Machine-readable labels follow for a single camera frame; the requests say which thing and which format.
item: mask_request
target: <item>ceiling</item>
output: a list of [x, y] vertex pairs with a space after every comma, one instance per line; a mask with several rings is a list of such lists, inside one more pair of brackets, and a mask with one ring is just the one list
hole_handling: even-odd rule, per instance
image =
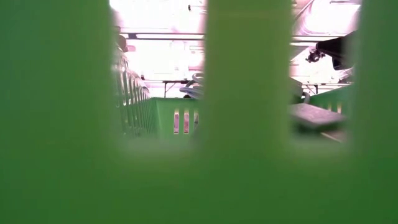
[[[205, 32], [206, 0], [110, 1], [115, 21], [125, 33]], [[309, 64], [305, 57], [315, 42], [355, 30], [360, 0], [292, 0], [292, 5], [295, 22], [291, 76], [301, 82], [314, 82], [316, 78], [320, 82], [337, 82], [343, 74], [333, 70], [330, 58]], [[190, 72], [203, 68], [200, 40], [128, 40], [127, 44], [132, 51], [127, 56], [133, 61], [134, 69], [154, 80], [188, 78]]]

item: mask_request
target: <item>blurry green foreground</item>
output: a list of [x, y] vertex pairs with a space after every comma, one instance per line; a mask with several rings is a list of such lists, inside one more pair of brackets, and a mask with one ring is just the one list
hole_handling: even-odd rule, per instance
[[0, 223], [396, 223], [396, 6], [363, 2], [337, 145], [291, 141], [290, 1], [209, 1], [194, 147], [122, 138], [107, 1], [6, 0]]

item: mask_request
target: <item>green plastic surface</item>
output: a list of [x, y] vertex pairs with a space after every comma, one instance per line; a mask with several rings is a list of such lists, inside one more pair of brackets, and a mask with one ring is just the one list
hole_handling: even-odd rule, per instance
[[0, 223], [396, 223], [397, 4], [363, 1], [351, 138], [325, 144], [289, 134], [291, 1], [208, 1], [190, 150], [120, 138], [108, 1], [3, 1]]

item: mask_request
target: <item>black machine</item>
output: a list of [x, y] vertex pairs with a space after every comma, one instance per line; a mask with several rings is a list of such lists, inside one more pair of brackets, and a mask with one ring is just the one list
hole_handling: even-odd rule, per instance
[[308, 62], [317, 62], [326, 55], [331, 56], [333, 68], [335, 70], [344, 70], [353, 67], [353, 63], [348, 60], [345, 47], [350, 45], [356, 31], [344, 36], [331, 40], [318, 42], [315, 49], [310, 51], [310, 55], [306, 58]]

